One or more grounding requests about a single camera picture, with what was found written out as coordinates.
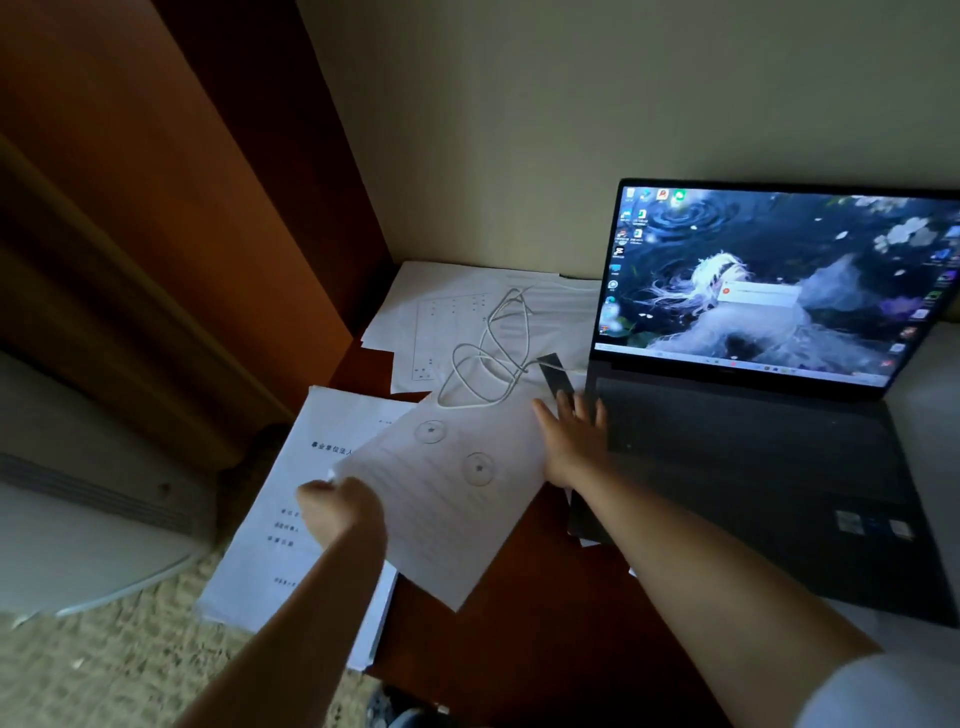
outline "forearm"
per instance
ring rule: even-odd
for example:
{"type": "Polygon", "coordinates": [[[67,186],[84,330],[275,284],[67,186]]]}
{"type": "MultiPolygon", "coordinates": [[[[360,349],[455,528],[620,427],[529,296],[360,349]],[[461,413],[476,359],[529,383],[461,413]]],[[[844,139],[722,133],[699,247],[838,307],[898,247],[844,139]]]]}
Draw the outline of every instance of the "forearm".
{"type": "Polygon", "coordinates": [[[320,725],[383,567],[381,531],[354,527],[330,544],[178,725],[320,725]]]}
{"type": "Polygon", "coordinates": [[[783,571],[610,470],[574,486],[738,726],[787,726],[839,667],[879,651],[783,571]]]}

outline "laptop keyboard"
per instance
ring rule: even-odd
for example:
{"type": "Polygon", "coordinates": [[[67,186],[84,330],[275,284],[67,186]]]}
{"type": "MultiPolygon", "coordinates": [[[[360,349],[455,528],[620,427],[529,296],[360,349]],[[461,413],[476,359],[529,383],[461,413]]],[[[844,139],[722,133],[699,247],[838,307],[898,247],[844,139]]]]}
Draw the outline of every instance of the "laptop keyboard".
{"type": "Polygon", "coordinates": [[[727,480],[903,500],[893,434],[855,412],[597,380],[613,452],[727,480]]]}

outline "person's left arm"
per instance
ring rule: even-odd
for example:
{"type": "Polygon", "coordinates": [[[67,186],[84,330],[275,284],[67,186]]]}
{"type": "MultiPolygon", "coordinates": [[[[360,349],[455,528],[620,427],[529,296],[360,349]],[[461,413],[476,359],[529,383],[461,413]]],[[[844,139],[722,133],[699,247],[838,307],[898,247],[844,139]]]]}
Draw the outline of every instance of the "person's left arm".
{"type": "Polygon", "coordinates": [[[387,531],[379,499],[359,480],[307,483],[297,500],[323,555],[179,728],[323,723],[383,568],[387,531]]]}

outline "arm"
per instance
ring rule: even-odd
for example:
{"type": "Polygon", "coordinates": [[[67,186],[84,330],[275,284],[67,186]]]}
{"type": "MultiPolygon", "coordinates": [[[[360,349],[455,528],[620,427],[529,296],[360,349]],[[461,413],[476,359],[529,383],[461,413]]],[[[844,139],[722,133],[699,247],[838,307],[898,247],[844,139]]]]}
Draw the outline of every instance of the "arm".
{"type": "Polygon", "coordinates": [[[367,611],[387,547],[383,509],[359,480],[297,490],[324,547],[300,585],[180,718],[180,728],[319,726],[367,611]]]}
{"type": "Polygon", "coordinates": [[[558,396],[559,419],[534,409],[547,479],[583,496],[734,725],[793,725],[834,671],[880,651],[733,536],[618,475],[602,402],[595,424],[581,395],[558,396]]]}

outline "taskbar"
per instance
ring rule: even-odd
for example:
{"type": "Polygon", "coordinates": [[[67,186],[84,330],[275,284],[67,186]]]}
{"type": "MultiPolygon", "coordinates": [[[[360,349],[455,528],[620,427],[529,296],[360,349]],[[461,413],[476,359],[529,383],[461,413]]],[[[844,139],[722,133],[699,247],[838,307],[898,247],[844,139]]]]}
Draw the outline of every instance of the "taskbar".
{"type": "Polygon", "coordinates": [[[883,387],[890,380],[887,375],[852,374],[838,375],[834,372],[815,372],[812,369],[796,369],[794,367],[775,367],[769,364],[757,364],[753,361],[739,359],[720,359],[712,356],[697,356],[695,354],[674,352],[652,352],[639,347],[623,347],[618,344],[594,344],[598,352],[628,353],[636,356],[649,356],[656,359],[674,359],[676,361],[690,361],[695,364],[712,364],[718,367],[731,367],[751,372],[769,372],[776,375],[806,376],[810,379],[826,379],[828,381],[843,381],[850,384],[866,384],[871,387],[883,387]]]}

